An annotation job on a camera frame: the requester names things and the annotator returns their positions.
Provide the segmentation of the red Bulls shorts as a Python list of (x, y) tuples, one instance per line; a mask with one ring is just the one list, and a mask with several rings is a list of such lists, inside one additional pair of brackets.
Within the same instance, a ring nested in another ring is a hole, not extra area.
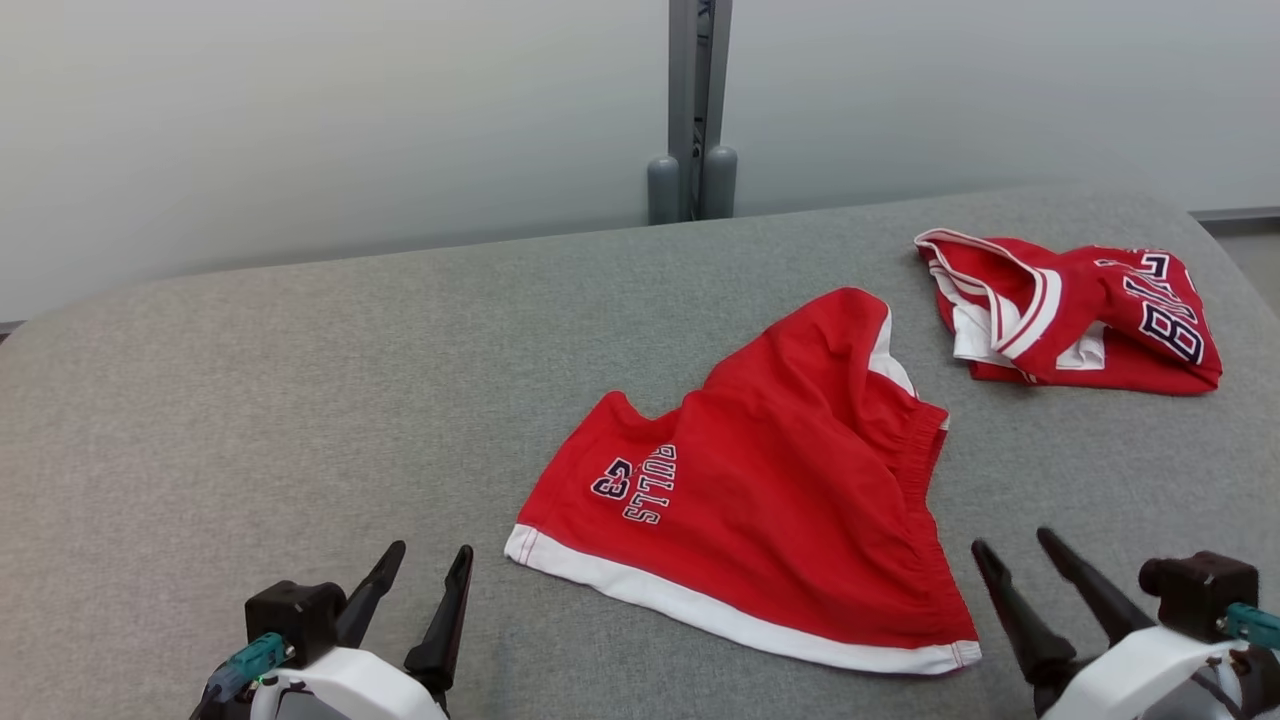
[(840, 288), (780, 319), (658, 418), (604, 395), (506, 542), (513, 562), (753, 650), (942, 675), (982, 651), (927, 505), (948, 414)]

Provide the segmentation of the grey cylindrical post cap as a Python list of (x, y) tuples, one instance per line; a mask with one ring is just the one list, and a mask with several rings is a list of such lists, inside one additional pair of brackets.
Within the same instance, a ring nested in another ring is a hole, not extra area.
[(718, 220), (735, 217), (737, 152), (724, 145), (707, 150), (701, 156), (698, 217)]
[(684, 222), (682, 173), (676, 158), (662, 155), (646, 164), (646, 223), (666, 225)]

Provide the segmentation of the grey partition post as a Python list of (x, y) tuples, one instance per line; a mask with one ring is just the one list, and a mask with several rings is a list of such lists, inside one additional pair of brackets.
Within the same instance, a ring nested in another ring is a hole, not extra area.
[(667, 150), (678, 160), (684, 222), (698, 222), (703, 154), (723, 140), (733, 0), (667, 0)]

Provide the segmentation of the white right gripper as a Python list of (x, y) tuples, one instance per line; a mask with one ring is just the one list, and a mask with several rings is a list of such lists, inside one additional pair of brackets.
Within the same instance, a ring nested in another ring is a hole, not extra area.
[(1036, 689), (1038, 720), (1251, 720), (1251, 626), (1228, 625), (1222, 641), (1206, 643), (1157, 625), (1053, 529), (1039, 527), (1037, 539), (1112, 646), (1080, 662), (1014, 585), (995, 550), (973, 541), (1004, 633)]

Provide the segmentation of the red Bulls jersey top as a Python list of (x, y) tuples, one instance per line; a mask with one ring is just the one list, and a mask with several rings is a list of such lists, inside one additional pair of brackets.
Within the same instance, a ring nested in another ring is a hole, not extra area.
[(1162, 249), (1055, 252), (951, 229), (919, 234), (954, 356), (978, 380), (1215, 392), (1222, 359), (1187, 265)]

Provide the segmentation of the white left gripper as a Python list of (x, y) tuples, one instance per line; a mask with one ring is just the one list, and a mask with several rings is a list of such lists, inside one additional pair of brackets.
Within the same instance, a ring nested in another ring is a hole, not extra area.
[(404, 657), (407, 674), (375, 653), (351, 650), (362, 644), (404, 552), (406, 543), (393, 541), (349, 594), (335, 620), (339, 648), (306, 667), (279, 667), (264, 676), (250, 720), (451, 720), (433, 697), (445, 697), (454, 684), (474, 570), (470, 544), (460, 547), (431, 621)]

